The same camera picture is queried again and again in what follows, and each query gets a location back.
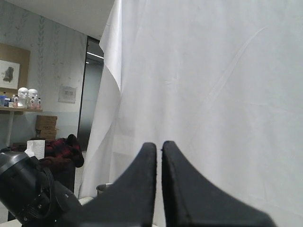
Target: framed picture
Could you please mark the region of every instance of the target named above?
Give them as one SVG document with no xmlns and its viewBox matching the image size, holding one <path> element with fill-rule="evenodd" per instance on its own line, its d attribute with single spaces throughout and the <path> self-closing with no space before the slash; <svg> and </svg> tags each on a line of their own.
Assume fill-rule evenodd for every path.
<svg viewBox="0 0 303 227">
<path fill-rule="evenodd" d="M 20 64 L 0 60 L 0 87 L 18 89 Z"/>
</svg>

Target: mannequin head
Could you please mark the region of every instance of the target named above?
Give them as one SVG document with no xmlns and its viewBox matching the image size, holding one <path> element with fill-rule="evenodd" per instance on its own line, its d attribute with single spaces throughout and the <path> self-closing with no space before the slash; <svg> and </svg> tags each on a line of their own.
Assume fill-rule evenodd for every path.
<svg viewBox="0 0 303 227">
<path fill-rule="evenodd" d="M 31 99 L 34 97 L 35 99 L 38 99 L 38 91 L 36 89 L 29 89 L 28 90 L 28 97 Z"/>
<path fill-rule="evenodd" d="M 28 89 L 26 87 L 19 88 L 18 96 L 19 96 L 19 99 L 27 99 L 28 98 Z"/>
</svg>

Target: wall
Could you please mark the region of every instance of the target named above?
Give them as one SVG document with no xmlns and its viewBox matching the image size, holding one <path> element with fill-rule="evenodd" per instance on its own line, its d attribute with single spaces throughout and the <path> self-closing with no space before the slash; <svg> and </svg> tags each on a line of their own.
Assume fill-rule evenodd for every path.
<svg viewBox="0 0 303 227">
<path fill-rule="evenodd" d="M 36 88 L 43 114 L 57 115 L 58 137 L 77 134 L 87 36 L 0 0 L 0 42 L 31 51 L 27 87 Z M 59 86 L 77 87 L 75 104 L 58 102 Z M 12 142 L 35 135 L 36 114 L 15 116 Z M 0 115 L 0 143 L 8 116 Z"/>
<path fill-rule="evenodd" d="M 78 134 L 82 150 L 87 150 L 96 102 L 98 99 L 102 70 L 103 64 L 101 63 L 90 63 L 87 64 L 85 68 L 82 110 Z"/>
</svg>

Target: white fabric backdrop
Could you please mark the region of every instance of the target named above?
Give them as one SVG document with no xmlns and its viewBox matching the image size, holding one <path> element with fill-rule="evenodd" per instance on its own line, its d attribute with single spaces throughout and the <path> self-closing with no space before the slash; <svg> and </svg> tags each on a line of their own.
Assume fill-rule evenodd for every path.
<svg viewBox="0 0 303 227">
<path fill-rule="evenodd" d="M 214 184 L 303 226 L 302 42 L 302 0 L 116 0 L 80 196 L 174 140 Z"/>
</svg>

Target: ceiling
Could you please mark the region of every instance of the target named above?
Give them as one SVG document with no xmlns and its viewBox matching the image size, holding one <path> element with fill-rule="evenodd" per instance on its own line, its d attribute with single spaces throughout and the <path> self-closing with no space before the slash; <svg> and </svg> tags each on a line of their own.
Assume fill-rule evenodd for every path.
<svg viewBox="0 0 303 227">
<path fill-rule="evenodd" d="M 6 0 L 100 39 L 115 0 Z"/>
</svg>

